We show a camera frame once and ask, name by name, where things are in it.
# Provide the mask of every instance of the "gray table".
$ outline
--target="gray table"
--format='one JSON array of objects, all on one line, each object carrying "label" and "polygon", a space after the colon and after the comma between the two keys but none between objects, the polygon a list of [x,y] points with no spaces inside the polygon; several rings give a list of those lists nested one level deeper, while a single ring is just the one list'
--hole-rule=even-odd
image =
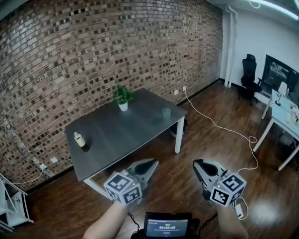
[{"label": "gray table", "polygon": [[[169,108],[169,119],[163,109]],[[121,111],[109,103],[72,122],[65,128],[71,159],[79,181],[84,181],[98,193],[110,198],[92,180],[99,172],[134,152],[171,125],[178,122],[175,153],[180,152],[184,118],[187,111],[145,90],[133,93],[128,110]],[[74,132],[82,135],[90,149],[84,153],[74,140]]]}]

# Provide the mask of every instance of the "green leaves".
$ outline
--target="green leaves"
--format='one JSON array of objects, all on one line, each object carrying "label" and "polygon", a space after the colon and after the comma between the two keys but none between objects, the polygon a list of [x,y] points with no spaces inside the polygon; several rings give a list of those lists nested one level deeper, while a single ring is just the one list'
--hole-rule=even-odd
[{"label": "green leaves", "polygon": [[119,105],[125,104],[133,98],[132,92],[122,85],[117,86],[117,89],[113,92],[113,97]]}]

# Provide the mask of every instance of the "white shelf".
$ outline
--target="white shelf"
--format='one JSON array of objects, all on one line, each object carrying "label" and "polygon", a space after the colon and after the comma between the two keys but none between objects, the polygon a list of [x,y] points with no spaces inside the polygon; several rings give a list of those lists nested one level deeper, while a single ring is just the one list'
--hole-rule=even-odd
[{"label": "white shelf", "polygon": [[0,215],[6,212],[5,187],[0,182]]},{"label": "white shelf", "polygon": [[[6,189],[8,185],[18,191],[12,197],[8,194]],[[25,195],[27,196],[27,193],[19,189],[0,173],[0,215],[5,213],[7,219],[7,223],[6,220],[0,220],[1,228],[13,232],[13,226],[24,222],[34,222],[28,215]]]},{"label": "white shelf", "polygon": [[[22,199],[22,193],[17,192],[12,198],[12,202],[17,210],[16,213],[7,212],[7,224],[11,227],[16,226],[18,224],[27,222],[28,220],[25,218],[25,211],[23,207],[23,199]],[[7,200],[7,207],[11,211],[15,211],[13,205],[11,204],[10,200]]]}]

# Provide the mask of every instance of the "wire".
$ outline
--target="wire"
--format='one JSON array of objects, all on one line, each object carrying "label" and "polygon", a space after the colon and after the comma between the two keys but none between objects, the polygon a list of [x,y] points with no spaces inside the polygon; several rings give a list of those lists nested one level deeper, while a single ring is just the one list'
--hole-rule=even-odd
[{"label": "wire", "polygon": [[189,98],[187,97],[186,91],[184,91],[184,92],[185,92],[185,95],[186,95],[187,100],[190,102],[192,108],[193,108],[197,113],[200,113],[202,116],[204,116],[204,117],[208,118],[209,120],[211,120],[211,122],[212,122],[216,127],[220,128],[220,129],[225,129],[225,130],[230,131],[230,132],[233,132],[233,133],[235,133],[235,134],[238,134],[238,135],[242,136],[244,139],[246,139],[246,140],[249,142],[249,148],[250,148],[250,150],[251,150],[251,153],[252,153],[253,157],[254,157],[255,160],[256,160],[256,164],[257,164],[257,166],[254,167],[254,168],[250,168],[250,169],[249,169],[249,168],[242,168],[242,169],[239,169],[239,170],[237,171],[237,173],[239,173],[241,170],[254,170],[254,169],[257,169],[257,168],[258,168],[258,161],[257,161],[256,157],[254,156],[254,154],[253,154],[253,150],[252,150],[251,145],[250,145],[251,143],[256,143],[256,142],[257,142],[256,137],[249,136],[248,138],[246,138],[244,135],[242,135],[242,134],[240,134],[240,133],[238,133],[238,132],[236,132],[236,131],[234,131],[234,130],[227,129],[227,128],[220,127],[220,126],[216,125],[215,122],[214,122],[210,117],[204,115],[203,113],[199,112],[198,110],[196,110],[196,109],[194,108],[193,104],[191,103],[191,101],[190,101]]},{"label": "wire", "polygon": [[[236,131],[234,131],[234,130],[227,129],[227,128],[220,127],[220,126],[216,125],[215,122],[212,120],[212,118],[210,118],[210,117],[204,115],[203,113],[199,112],[198,110],[196,110],[196,109],[194,108],[192,102],[191,102],[191,101],[189,100],[189,98],[187,97],[186,91],[184,91],[184,92],[185,92],[185,96],[186,96],[187,100],[189,101],[189,103],[191,104],[192,108],[193,108],[197,113],[200,113],[202,116],[204,116],[204,117],[208,118],[209,120],[211,120],[211,122],[212,122],[216,127],[220,128],[220,129],[225,129],[225,130],[230,131],[230,132],[233,132],[233,133],[235,133],[235,134],[238,134],[238,135],[240,135],[241,137],[245,138],[245,139],[248,141],[248,143],[249,143],[249,148],[250,148],[250,150],[251,150],[252,156],[253,156],[253,157],[255,158],[255,160],[256,160],[256,167],[254,167],[254,168],[242,168],[242,169],[239,169],[239,170],[237,171],[237,173],[239,173],[241,170],[254,170],[254,169],[257,169],[257,168],[258,168],[258,161],[257,161],[257,159],[256,159],[256,157],[255,157],[255,155],[254,155],[254,153],[253,153],[252,148],[251,148],[251,143],[256,143],[256,142],[257,142],[256,137],[254,137],[254,136],[249,136],[248,138],[246,138],[244,135],[242,135],[242,134],[240,134],[240,133],[238,133],[238,132],[236,132]],[[243,198],[243,197],[239,197],[239,198],[241,198],[241,199],[243,200],[243,202],[244,202],[245,205],[246,205],[246,209],[247,209],[246,217],[240,219],[240,220],[244,220],[244,219],[247,218],[247,216],[248,216],[248,214],[249,214],[249,209],[248,209],[248,206],[247,206],[247,204],[246,204],[244,198]]]},{"label": "wire", "polygon": [[258,7],[255,7],[255,6],[253,6],[253,5],[252,5],[252,3],[251,3],[251,1],[249,1],[249,3],[250,3],[250,5],[251,5],[253,8],[255,8],[255,9],[259,9],[259,8],[261,7],[261,4],[260,4],[260,3],[258,3],[258,2],[257,2],[257,4],[258,4]]},{"label": "wire", "polygon": [[42,174],[43,174],[43,170],[44,169],[42,169],[42,172],[41,172],[41,174],[37,177],[37,178],[35,178],[35,179],[32,179],[32,180],[30,180],[30,181],[27,181],[27,182],[23,182],[23,183],[29,183],[29,182],[32,182],[32,181],[34,181],[34,180],[36,180],[36,179],[38,179]]},{"label": "wire", "polygon": [[137,231],[133,232],[133,234],[135,234],[136,232],[139,231],[140,226],[139,226],[139,224],[136,223],[136,221],[134,220],[134,216],[132,215],[132,213],[128,212],[128,215],[129,215],[129,217],[132,219],[132,221],[137,225]]},{"label": "wire", "polygon": [[199,228],[199,234],[201,234],[203,231],[204,231],[204,229],[205,229],[205,227],[207,226],[207,225],[209,225],[216,217],[218,216],[218,214],[216,213],[216,214],[214,214],[214,216],[212,216],[210,219],[208,219],[203,225],[201,225],[201,227]]},{"label": "wire", "polygon": [[28,182],[23,182],[23,183],[29,183],[29,182],[32,182],[32,181],[38,179],[42,174],[43,174],[43,170],[42,170],[41,174],[40,174],[37,178],[32,179],[32,180],[30,180],[30,181],[28,181]]}]

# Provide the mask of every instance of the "display screen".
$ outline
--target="display screen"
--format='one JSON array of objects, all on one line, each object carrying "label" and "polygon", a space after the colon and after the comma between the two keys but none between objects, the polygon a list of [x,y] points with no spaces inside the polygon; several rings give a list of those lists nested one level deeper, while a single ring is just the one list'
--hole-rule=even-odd
[{"label": "display screen", "polygon": [[153,220],[147,224],[147,237],[184,237],[188,220]]}]

